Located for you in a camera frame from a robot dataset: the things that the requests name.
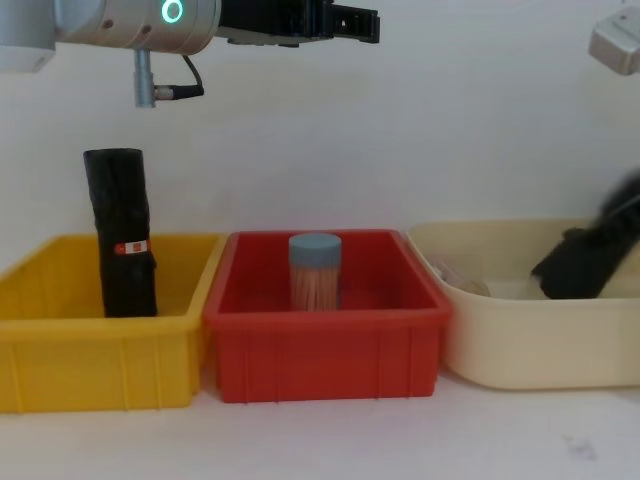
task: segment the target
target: cable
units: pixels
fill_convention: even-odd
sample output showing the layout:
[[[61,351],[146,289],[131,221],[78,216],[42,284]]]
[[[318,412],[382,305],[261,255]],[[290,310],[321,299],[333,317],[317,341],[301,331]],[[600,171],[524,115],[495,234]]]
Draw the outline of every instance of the cable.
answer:
[[[155,88],[156,100],[182,100],[185,98],[202,97],[204,95],[204,85],[200,72],[187,55],[183,55],[189,70],[196,79],[196,85],[157,85]]]
[[[189,67],[189,70],[191,70],[191,73],[193,73],[193,76],[196,78],[196,82],[198,83],[198,86],[202,87],[203,86],[202,77],[200,76],[200,72],[198,72],[198,69],[196,68],[196,66],[193,64],[193,62],[187,55],[183,55],[182,59],[185,61],[185,63]]]

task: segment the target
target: toothpick container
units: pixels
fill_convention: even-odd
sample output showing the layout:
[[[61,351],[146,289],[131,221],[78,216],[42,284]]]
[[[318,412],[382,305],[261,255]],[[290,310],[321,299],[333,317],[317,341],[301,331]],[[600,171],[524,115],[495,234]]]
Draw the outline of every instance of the toothpick container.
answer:
[[[291,308],[326,312],[340,306],[342,240],[327,233],[308,233],[289,239]]]

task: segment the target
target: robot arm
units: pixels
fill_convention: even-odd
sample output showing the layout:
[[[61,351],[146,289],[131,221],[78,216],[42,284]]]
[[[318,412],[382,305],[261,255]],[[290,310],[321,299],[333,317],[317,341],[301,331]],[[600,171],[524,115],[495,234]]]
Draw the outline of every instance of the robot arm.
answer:
[[[188,56],[214,36],[238,45],[281,45],[351,38],[380,41],[374,10],[333,0],[0,0],[0,72],[38,72],[56,42],[135,50],[138,106],[202,95]],[[185,57],[198,85],[153,84],[150,52]]]

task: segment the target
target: white table surface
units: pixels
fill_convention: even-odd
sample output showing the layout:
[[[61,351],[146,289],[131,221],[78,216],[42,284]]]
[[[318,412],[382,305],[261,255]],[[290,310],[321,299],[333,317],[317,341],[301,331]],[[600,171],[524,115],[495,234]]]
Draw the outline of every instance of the white table surface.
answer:
[[[0,416],[7,480],[640,479],[640,390]]]

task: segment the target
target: yellow plastic bin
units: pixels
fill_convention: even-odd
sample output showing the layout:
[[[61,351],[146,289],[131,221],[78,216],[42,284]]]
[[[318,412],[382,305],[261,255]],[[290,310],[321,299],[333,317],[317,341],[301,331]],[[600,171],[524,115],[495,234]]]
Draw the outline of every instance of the yellow plastic bin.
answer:
[[[184,407],[225,235],[158,235],[156,318],[105,319],[95,236],[56,238],[0,277],[0,412]]]

